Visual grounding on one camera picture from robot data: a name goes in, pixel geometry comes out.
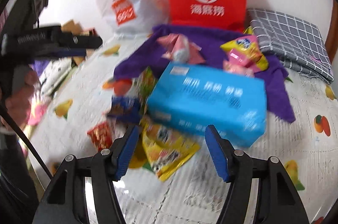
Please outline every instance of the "gray plaid cloth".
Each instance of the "gray plaid cloth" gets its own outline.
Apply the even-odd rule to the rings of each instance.
[[[332,83],[330,60],[316,25],[281,12],[248,11],[261,52],[277,55],[287,68]]]

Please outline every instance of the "blue cardboard box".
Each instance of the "blue cardboard box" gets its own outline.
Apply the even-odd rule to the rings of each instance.
[[[264,81],[220,69],[171,62],[147,104],[159,123],[201,136],[213,124],[237,146],[251,146],[265,131]]]

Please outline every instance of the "bed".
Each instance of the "bed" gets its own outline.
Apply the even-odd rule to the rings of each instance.
[[[62,162],[68,154],[77,158],[96,153],[86,132],[105,116],[110,108],[111,90],[102,84],[113,76],[114,69],[146,40],[112,38],[85,61],[60,91],[37,126],[31,142],[43,161],[50,166]],[[114,45],[121,45],[119,55],[102,55]],[[308,78],[288,69],[291,81],[285,82],[296,121],[289,124],[268,113],[265,134],[244,151],[251,157],[267,159],[277,156],[288,167],[296,163],[298,181],[303,187],[299,195],[310,223],[326,216],[338,191],[338,102],[317,78]],[[73,99],[67,119],[56,116],[54,108]],[[318,116],[325,117],[330,134],[320,131]],[[129,169],[114,183],[126,223],[216,223],[229,185],[217,176],[203,138],[197,139],[201,149],[167,181],[160,182],[146,169]],[[32,165],[43,185],[49,178],[35,158]],[[245,223],[254,216],[258,182],[253,180]],[[91,223],[97,223],[91,190],[86,178],[86,200]]]

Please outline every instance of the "purple towel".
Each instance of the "purple towel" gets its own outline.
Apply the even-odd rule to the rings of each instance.
[[[170,33],[181,33],[187,36],[190,41],[202,48],[200,53],[206,60],[206,65],[217,69],[222,69],[223,60],[227,59],[220,46],[225,42],[245,36],[238,32],[216,28],[171,24],[158,25],[153,28],[153,32],[154,34],[142,46],[115,68],[115,79],[138,77],[148,66],[152,69],[154,75],[159,78],[169,64],[169,60],[162,58],[166,50],[156,40]],[[295,116],[284,86],[284,79],[288,76],[288,72],[276,56],[270,55],[267,56],[267,59],[269,68],[256,74],[256,77],[265,81],[267,108],[276,116],[292,123],[295,121]]]
[[[47,65],[49,64],[49,60],[35,60],[34,64],[31,65],[32,69],[36,71],[38,76],[43,73]]]

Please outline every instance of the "metal screw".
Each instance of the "metal screw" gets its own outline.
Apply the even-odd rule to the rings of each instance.
[[[242,150],[234,150],[234,154],[237,156],[242,156],[244,152]]]
[[[101,154],[102,154],[102,155],[108,155],[108,154],[110,154],[110,149],[103,149],[103,150],[101,151]]]
[[[65,160],[66,160],[67,162],[72,161],[73,159],[74,159],[74,156],[72,156],[71,154],[70,154],[70,155],[67,155],[67,156],[65,157]]]
[[[278,163],[278,162],[279,162],[279,159],[276,158],[275,156],[272,156],[272,157],[270,158],[270,160],[271,160],[272,163]]]

